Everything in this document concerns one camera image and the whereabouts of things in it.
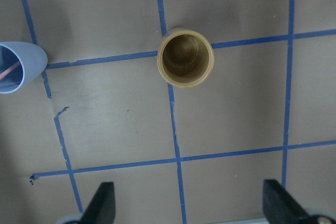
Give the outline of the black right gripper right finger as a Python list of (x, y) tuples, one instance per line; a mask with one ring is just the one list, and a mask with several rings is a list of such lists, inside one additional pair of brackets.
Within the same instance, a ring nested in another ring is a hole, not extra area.
[(262, 190), (263, 214), (269, 223), (317, 223), (277, 180), (265, 179)]

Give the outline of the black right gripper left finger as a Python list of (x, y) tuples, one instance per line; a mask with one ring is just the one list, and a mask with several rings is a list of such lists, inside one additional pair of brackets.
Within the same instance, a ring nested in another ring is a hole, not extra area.
[(101, 183), (83, 213), (80, 223), (114, 223), (115, 203), (114, 183)]

